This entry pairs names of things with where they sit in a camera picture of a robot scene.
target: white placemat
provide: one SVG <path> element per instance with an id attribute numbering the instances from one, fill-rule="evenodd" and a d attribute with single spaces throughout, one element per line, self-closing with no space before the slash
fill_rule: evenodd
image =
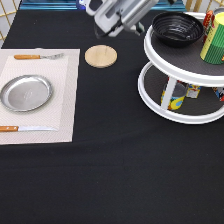
<path id="1" fill-rule="evenodd" d="M 16 61 L 14 54 L 53 55 L 52 60 Z M 43 107 L 30 112 L 12 112 L 0 105 L 0 125 L 43 125 L 58 131 L 0 133 L 0 144 L 50 143 L 72 141 L 79 50 L 0 50 L 0 88 L 12 78 L 25 74 L 43 75 L 52 83 L 54 94 Z"/>

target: metal plate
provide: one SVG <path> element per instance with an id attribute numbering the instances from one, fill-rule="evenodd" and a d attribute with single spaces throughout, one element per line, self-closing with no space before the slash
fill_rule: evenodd
<path id="1" fill-rule="evenodd" d="M 39 75 L 24 75 L 9 81 L 1 90 L 2 104 L 13 111 L 29 111 L 46 103 L 52 95 L 50 82 Z"/>

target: black bowl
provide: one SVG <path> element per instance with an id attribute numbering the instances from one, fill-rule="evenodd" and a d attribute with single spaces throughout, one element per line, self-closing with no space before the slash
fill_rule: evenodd
<path id="1" fill-rule="evenodd" d="M 152 21 L 155 35 L 164 44 L 171 47 L 185 47 L 204 33 L 204 27 L 195 17 L 182 12 L 165 12 Z"/>

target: wooden coaster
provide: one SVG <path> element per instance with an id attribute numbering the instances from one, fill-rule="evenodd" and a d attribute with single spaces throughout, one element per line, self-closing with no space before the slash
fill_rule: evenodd
<path id="1" fill-rule="evenodd" d="M 85 59 L 93 67 L 106 68 L 115 63 L 117 60 L 117 52 L 111 47 L 98 45 L 86 51 Z"/>

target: knife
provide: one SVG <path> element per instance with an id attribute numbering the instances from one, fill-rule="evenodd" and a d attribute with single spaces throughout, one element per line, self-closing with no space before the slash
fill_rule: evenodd
<path id="1" fill-rule="evenodd" d="M 55 54 L 55 55 L 51 55 L 51 56 L 41 56 L 41 55 L 14 55 L 14 58 L 17 60 L 24 60 L 24 59 L 51 59 L 51 60 L 55 60 L 58 58 L 63 57 L 64 54 Z"/>
<path id="2" fill-rule="evenodd" d="M 0 126 L 0 132 L 17 131 L 57 131 L 57 129 L 46 126 Z"/>

